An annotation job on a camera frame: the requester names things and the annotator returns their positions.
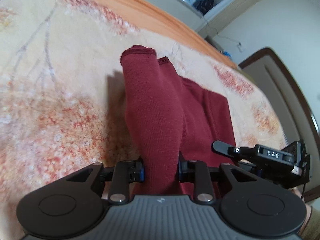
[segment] maroon garment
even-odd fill
[[[208,166],[232,163],[211,151],[221,140],[235,144],[227,99],[180,77],[167,57],[137,45],[120,59],[126,93],[126,123],[145,165],[135,194],[193,194],[175,177],[179,151]]]

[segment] orange fabric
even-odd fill
[[[208,44],[195,31],[145,0],[95,0],[107,6],[121,17],[146,30],[169,37],[183,45],[209,55],[216,60],[236,68],[236,64]]]

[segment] black cable bundle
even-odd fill
[[[205,15],[213,7],[214,0],[196,0],[193,6]]]

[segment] black mechanical device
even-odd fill
[[[208,167],[179,153],[177,179],[194,184],[192,197],[130,199],[129,183],[145,179],[142,159],[108,168],[93,163],[31,192],[17,207],[23,239],[300,239],[306,208],[288,189],[311,176],[303,141],[281,151],[215,141],[212,150],[239,164]],[[101,199],[106,181],[107,200]]]

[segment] bed headboard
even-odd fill
[[[265,93],[291,143],[303,139],[312,155],[312,178],[305,201],[320,197],[320,132],[299,86],[271,48],[263,48],[239,64]]]

